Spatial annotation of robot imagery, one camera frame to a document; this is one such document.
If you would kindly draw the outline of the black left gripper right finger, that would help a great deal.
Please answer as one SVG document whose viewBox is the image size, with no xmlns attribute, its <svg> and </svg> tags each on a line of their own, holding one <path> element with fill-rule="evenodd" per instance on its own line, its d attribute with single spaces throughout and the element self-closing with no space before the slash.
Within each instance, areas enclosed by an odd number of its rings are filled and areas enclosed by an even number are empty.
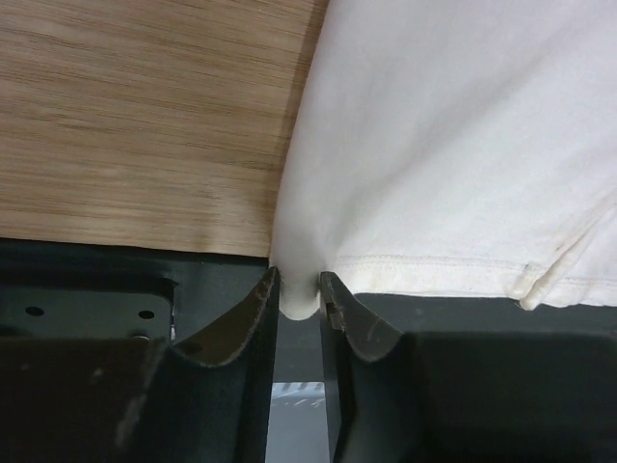
<svg viewBox="0 0 617 463">
<path fill-rule="evenodd" d="M 334 462 L 615 460 L 614 309 L 319 285 Z"/>
</svg>

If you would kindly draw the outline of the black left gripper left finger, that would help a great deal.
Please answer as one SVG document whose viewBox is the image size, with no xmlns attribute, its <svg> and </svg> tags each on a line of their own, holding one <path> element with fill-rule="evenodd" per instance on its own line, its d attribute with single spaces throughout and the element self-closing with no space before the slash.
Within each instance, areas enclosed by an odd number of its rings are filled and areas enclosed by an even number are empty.
<svg viewBox="0 0 617 463">
<path fill-rule="evenodd" d="M 5 462 L 261 462 L 280 275 L 193 336 L 39 339 L 1 328 Z"/>
</svg>

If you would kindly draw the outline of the white t-shirt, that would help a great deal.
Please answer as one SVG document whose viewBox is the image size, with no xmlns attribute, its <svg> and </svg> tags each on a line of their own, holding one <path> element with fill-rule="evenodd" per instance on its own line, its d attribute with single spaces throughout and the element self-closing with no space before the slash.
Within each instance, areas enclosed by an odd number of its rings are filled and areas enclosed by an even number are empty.
<svg viewBox="0 0 617 463">
<path fill-rule="evenodd" d="M 285 160 L 282 312 L 355 293 L 616 302 L 616 5 L 333 1 Z"/>
</svg>

